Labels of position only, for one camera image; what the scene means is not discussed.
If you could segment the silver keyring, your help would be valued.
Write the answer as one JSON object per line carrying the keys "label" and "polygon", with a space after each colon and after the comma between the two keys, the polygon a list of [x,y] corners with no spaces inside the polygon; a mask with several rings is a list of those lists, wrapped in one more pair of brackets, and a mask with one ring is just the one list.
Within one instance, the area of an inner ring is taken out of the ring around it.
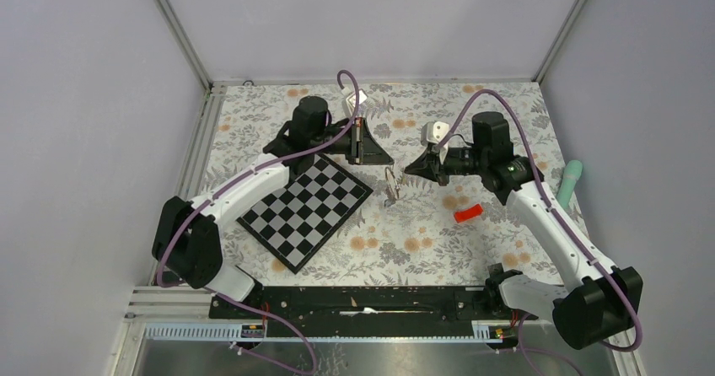
{"label": "silver keyring", "polygon": [[401,198],[401,181],[390,166],[384,168],[384,177],[386,181],[384,207],[391,207]]}

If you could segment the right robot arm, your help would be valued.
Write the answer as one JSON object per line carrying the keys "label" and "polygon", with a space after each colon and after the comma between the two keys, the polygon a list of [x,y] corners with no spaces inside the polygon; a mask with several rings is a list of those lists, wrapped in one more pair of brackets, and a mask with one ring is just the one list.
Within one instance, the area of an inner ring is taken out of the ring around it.
{"label": "right robot arm", "polygon": [[453,176],[477,175],[483,186],[534,235],[562,279],[562,285],[536,281],[518,270],[493,270],[485,282],[486,312],[497,319],[514,310],[551,322],[573,349],[583,349],[637,326],[642,278],[620,268],[577,228],[530,159],[513,151],[509,124],[499,112],[471,119],[473,141],[452,148],[449,124],[427,123],[426,149],[405,167],[446,186]]}

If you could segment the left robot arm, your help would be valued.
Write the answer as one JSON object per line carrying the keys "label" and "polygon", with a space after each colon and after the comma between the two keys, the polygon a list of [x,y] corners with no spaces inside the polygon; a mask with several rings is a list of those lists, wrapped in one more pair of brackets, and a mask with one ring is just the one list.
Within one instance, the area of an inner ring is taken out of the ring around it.
{"label": "left robot arm", "polygon": [[163,206],[152,255],[159,266],[155,280],[172,271],[178,283],[205,288],[229,298],[229,307],[249,318],[261,309],[258,282],[223,258],[221,236],[227,223],[247,213],[256,203],[306,172],[317,153],[345,157],[353,165],[391,165],[394,160],[370,134],[362,117],[331,120],[328,103],[305,96],[292,118],[246,169],[217,189],[191,200],[171,197]]}

